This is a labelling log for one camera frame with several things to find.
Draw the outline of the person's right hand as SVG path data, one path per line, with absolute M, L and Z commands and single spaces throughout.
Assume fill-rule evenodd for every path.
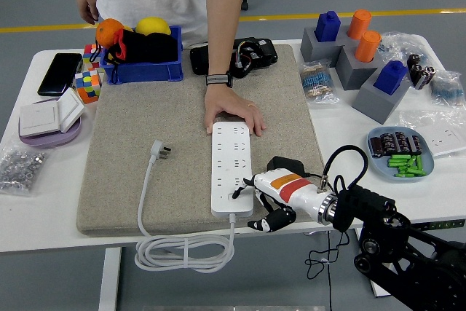
M 99 21 L 96 0 L 76 0 L 76 4 L 79 15 L 84 22 L 95 25 Z

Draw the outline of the person's left hand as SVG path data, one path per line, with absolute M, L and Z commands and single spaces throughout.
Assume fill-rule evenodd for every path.
M 253 101 L 241 98 L 225 84 L 210 84 L 205 93 L 205 129 L 208 135 L 221 112 L 244 119 L 250 134 L 262 136 L 266 130 L 263 114 Z

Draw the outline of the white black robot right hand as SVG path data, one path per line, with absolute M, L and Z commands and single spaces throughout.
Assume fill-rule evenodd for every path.
M 232 197 L 240 196 L 248 186 L 256 190 L 256 196 L 268 211 L 258 221 L 249 221 L 248 226 L 262 232 L 276 232 L 296 220 L 296 211 L 303 210 L 313 221 L 328 225 L 328 217 L 336 196 L 330 190 L 319 189 L 312 182 L 285 168 L 268 170 L 244 179 L 244 186 L 237 188 Z

